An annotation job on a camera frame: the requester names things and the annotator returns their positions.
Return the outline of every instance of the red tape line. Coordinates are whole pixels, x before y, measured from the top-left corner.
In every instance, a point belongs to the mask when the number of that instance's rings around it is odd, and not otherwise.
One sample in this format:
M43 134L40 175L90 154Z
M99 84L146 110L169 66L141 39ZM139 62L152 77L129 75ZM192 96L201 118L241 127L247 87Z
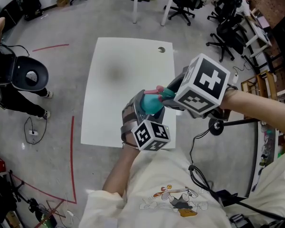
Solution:
M51 195L47 192L44 192L38 188L35 188L34 186L28 184L27 182L25 182L24 180L20 179L19 177L15 176L14 174L12 174L12 176L16 179L18 179L19 181L23 181L26 185L28 185L29 187L58 200L63 200L63 201L67 201L69 203L74 203L77 204L77 199L76 199L76 192L75 192L75 183L74 183L74 172L73 172L73 130L74 130L74 116L72 116L72 125L71 125L71 143L70 143L70 162L71 162L71 178L72 178L72 188L73 188L73 196L74 196L74 200L75 201L70 201L70 200L66 200L66 199L62 199L59 197L56 197L54 195Z
M44 48L39 48L39 49L33 50L33 52L34 51L44 50L44 49L49 49L49 48L65 47L65 46L69 46L69 45L70 44L62 44L62 45L56 45L56 46L51 46L51 47L44 47Z

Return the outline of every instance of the gray concrete floor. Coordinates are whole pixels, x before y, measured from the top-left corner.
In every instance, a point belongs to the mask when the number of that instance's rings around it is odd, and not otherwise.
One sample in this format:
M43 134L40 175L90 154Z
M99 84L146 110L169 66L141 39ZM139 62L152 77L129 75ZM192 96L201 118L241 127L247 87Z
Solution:
M28 117L26 114L0 109L0 157L7 168L46 193L63 199L67 196L68 200L74 201L70 173L70 133L72 116L75 117L73 163L77 204L69 203L67 207L64 203L59 209L60 213L68 209L81 219L88 192L101 189L120 153L120 149L80 144L85 86L98 37L172 42L176 74L199 53L219 60L220 49L205 45L212 40L209 34L216 31L217 23L207 20L213 6L207 5L194 11L196 17L191 19L191 26L187 26L182 17L176 16L162 27L160 22L166 2L140 2L138 21L133 24L133 2L130 0L77 0L72 7L46 11L45 15L48 16L44 19L20 22L7 41L10 45L25 46L31 57L47 66L50 75L47 88L55 93L52 100L24 93L29 100L52 113L44 139L37 145L25 141L23 124ZM70 45L32 52L57 44ZM15 51L17 55L25 54L21 49ZM233 66L242 68L244 64L236 52L234 56L236 59L232 62L226 55L222 63L231 73L235 72ZM240 82L252 75L252 70L240 72L237 86L240 88ZM232 113L230 120L242 118L242 115ZM177 147L189 153L192 138L208 128L208 121L192 120L186 114L178 116ZM45 121L33 119L33 123L42 133ZM208 134L196 141L194 161L207 179L214 181L216 190L228 189L241 195L246 193L253 166L255 130L254 124L227 127L221 136ZM53 201L52 206L58 204L57 199L28 185L21 188L21 193L45 205L46 200ZM37 220L29 212L27 204L21 202L18 210L28 227L36 225ZM63 219L63 222L67 227L78 226L76 218L72 226L68 224L70 219Z

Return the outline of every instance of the cartoon character print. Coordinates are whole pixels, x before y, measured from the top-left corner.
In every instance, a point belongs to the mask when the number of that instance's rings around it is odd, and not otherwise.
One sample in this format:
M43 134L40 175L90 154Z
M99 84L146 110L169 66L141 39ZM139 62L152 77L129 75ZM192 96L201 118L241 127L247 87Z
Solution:
M180 197L175 197L176 193L183 193ZM161 198L161 200L168 203L157 203L154 199ZM173 209L174 212L180 213L182 217L196 216L198 208L201 210L208 209L208 203L206 202L193 202L195 198L198 197L198 194L185 187L183 189L173 190L171 185L167 187L162 187L161 192L155 193L152 197L148 199L143 199L144 204L140 205L140 209L154 209L159 207L161 209Z

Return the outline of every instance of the black pants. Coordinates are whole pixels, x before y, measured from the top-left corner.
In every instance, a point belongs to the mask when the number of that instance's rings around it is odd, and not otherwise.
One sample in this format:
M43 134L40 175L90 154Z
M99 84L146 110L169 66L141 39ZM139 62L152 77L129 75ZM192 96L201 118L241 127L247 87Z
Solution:
M31 103L27 98L19 93L19 90L14 88L12 84L7 85L6 87L2 87L1 92L2 101L0 102L0 105L4 106L6 109L25 112L33 116L43 116L45 110L39 105ZM46 96L48 93L46 88L39 91L30 92L39 96Z

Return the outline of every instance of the white cube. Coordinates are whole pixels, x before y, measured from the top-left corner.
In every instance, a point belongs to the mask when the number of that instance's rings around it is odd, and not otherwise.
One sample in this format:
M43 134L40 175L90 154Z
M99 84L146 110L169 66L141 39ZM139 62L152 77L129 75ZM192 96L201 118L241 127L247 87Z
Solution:
M140 151L158 151L171 140L168 126L148 120L131 131Z
M227 69L201 53L192 59L174 101L202 115L221 104L229 76Z

